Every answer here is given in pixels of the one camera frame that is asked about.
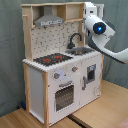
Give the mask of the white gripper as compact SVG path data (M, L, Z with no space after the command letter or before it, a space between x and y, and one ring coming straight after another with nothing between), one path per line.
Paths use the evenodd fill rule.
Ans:
M83 18L86 19L88 16L96 16L97 7L91 2L84 3Z

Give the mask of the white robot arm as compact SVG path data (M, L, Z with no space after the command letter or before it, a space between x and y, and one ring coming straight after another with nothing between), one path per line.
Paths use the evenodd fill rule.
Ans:
M103 20L103 9L103 4L84 3L82 32L86 35L92 34L88 45L120 63L128 63L128 48L117 53L105 48L115 31L111 23Z

